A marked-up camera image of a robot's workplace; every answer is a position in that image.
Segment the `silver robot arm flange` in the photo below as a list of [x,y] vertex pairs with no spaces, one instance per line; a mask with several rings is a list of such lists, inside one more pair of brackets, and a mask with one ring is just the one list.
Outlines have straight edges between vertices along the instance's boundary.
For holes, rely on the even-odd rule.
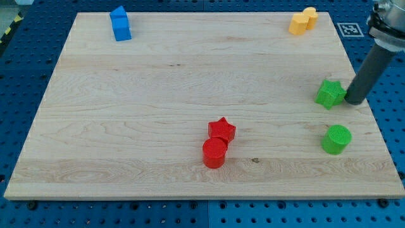
[[376,0],[367,19],[368,33],[380,47],[404,51],[404,0]]

